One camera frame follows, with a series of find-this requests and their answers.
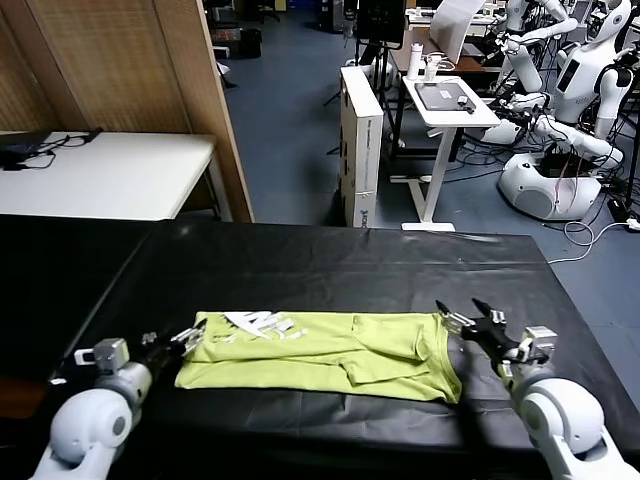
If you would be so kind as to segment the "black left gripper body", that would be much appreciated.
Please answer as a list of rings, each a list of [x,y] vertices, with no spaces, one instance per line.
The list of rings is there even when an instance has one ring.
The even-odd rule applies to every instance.
[[[171,335],[147,332],[132,347],[131,361],[144,365],[150,373],[160,373],[183,354],[184,345],[173,340]]]

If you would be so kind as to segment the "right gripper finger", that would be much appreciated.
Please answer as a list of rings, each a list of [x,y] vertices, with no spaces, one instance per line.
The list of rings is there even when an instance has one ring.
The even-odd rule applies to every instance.
[[[470,326],[470,319],[450,310],[442,301],[436,301],[436,307],[441,322],[447,330],[462,330]]]
[[[477,298],[473,298],[472,302],[486,319],[490,320],[494,324],[505,324],[505,314],[502,310],[495,309],[488,303]]]

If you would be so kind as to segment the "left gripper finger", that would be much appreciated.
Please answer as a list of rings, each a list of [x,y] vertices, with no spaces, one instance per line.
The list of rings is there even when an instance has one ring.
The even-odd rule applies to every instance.
[[[187,332],[177,337],[178,353],[181,356],[189,355],[203,340],[202,332]]]
[[[206,320],[198,321],[194,326],[183,330],[172,337],[174,344],[187,345],[198,343],[202,340],[206,330]]]

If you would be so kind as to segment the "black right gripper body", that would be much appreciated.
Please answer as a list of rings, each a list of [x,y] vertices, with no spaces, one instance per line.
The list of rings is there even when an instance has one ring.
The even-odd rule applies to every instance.
[[[494,363],[515,360],[519,344],[509,338],[502,324],[487,319],[475,319],[473,325],[463,326],[461,338],[477,343]]]

